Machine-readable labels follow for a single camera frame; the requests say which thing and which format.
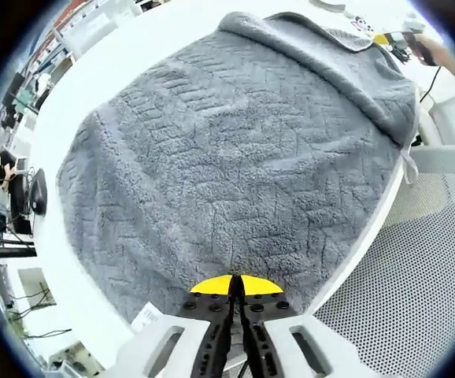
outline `white label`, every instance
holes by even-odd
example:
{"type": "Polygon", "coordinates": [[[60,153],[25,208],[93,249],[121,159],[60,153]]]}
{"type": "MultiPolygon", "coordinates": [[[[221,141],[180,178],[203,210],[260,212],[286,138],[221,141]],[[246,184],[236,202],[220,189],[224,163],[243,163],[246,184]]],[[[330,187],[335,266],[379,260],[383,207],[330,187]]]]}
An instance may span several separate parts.
{"type": "Polygon", "coordinates": [[[131,327],[137,331],[142,331],[146,325],[156,321],[163,313],[157,309],[152,303],[148,302],[139,314],[133,319],[131,327]]]}

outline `towel texture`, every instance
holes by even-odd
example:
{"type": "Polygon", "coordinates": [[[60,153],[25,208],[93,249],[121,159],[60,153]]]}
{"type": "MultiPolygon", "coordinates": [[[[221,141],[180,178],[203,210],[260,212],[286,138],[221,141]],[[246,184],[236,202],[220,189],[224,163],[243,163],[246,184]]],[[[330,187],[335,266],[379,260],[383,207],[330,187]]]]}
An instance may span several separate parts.
{"type": "Polygon", "coordinates": [[[370,41],[230,13],[80,125],[57,177],[73,250],[128,321],[198,281],[269,278],[304,311],[414,135],[415,88],[370,41]]]}

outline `person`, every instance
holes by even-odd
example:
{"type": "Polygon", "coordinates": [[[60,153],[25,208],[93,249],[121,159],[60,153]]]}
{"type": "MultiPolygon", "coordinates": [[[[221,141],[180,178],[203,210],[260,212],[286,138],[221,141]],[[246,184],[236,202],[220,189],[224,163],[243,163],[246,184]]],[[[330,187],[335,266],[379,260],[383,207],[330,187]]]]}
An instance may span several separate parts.
{"type": "Polygon", "coordinates": [[[10,194],[10,212],[14,231],[18,234],[31,234],[30,221],[23,217],[27,199],[27,181],[23,175],[15,173],[16,159],[7,151],[0,151],[0,187],[10,194]]]}
{"type": "MultiPolygon", "coordinates": [[[[432,38],[423,35],[423,34],[416,34],[415,39],[417,42],[422,43],[431,53],[432,59],[434,60],[436,65],[444,67],[455,76],[455,59],[446,47],[444,47],[441,43],[433,40],[432,38]]],[[[418,50],[412,49],[413,55],[415,55],[419,60],[420,63],[426,65],[424,62],[424,57],[418,50]]]]}

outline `gray mesh fabric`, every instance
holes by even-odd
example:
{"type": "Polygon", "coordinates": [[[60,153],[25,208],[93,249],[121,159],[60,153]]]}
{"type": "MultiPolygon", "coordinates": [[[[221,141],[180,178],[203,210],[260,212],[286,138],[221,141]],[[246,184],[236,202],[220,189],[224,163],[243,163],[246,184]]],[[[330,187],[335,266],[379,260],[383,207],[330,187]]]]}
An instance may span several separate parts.
{"type": "Polygon", "coordinates": [[[386,222],[346,282],[315,313],[382,374],[426,376],[455,340],[455,146],[412,152],[386,222]]]}

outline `towel tag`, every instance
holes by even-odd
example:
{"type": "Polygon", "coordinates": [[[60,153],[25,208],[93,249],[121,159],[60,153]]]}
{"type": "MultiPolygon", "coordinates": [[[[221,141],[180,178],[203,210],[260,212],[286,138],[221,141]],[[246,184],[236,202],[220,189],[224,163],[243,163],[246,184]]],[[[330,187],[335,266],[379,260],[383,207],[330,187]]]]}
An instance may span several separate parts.
{"type": "Polygon", "coordinates": [[[163,315],[163,313],[152,303],[148,302],[143,309],[140,310],[136,318],[133,319],[131,327],[135,331],[140,332],[146,325],[156,321],[161,315],[163,315]]]}

